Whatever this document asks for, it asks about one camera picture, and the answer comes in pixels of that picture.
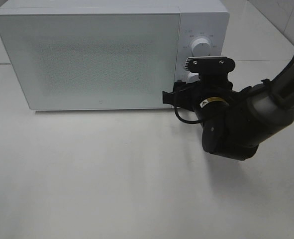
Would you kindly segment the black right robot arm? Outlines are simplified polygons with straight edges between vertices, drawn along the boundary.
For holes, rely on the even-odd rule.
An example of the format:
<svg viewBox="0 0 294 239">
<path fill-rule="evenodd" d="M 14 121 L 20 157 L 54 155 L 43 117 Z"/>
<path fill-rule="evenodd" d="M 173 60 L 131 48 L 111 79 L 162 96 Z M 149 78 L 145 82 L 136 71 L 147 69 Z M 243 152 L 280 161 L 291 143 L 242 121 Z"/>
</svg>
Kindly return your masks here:
<svg viewBox="0 0 294 239">
<path fill-rule="evenodd" d="M 196 114 L 205 152 L 239 161 L 251 158 L 259 144 L 294 121 L 294 55 L 272 80 L 237 92 L 228 79 L 235 62 L 228 57 L 190 57 L 185 68 L 192 83 L 177 81 L 162 102 Z"/>
</svg>

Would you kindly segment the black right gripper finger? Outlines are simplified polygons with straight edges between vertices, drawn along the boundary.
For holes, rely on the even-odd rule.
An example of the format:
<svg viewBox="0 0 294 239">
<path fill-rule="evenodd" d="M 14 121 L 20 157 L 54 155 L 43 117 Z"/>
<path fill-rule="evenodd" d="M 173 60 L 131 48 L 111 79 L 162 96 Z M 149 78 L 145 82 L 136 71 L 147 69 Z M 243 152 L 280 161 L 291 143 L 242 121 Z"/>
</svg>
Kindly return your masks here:
<svg viewBox="0 0 294 239">
<path fill-rule="evenodd" d="M 184 68 L 198 74 L 228 74 L 235 69 L 235 62 L 225 56 L 189 57 Z"/>
<path fill-rule="evenodd" d="M 186 82 L 176 81 L 171 92 L 162 92 L 162 103 L 174 107 L 184 107 L 186 105 Z"/>
</svg>

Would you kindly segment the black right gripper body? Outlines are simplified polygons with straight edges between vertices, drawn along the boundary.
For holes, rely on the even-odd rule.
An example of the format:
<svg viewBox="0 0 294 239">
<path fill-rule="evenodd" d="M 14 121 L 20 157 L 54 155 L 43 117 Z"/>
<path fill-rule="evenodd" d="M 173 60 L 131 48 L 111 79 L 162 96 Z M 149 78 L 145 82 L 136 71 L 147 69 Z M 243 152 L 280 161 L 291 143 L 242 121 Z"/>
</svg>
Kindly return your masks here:
<svg viewBox="0 0 294 239">
<path fill-rule="evenodd" d="M 199 81 L 186 84 L 187 101 L 181 108 L 195 113 L 198 120 L 225 118 L 236 98 L 228 74 L 199 74 Z"/>
</svg>

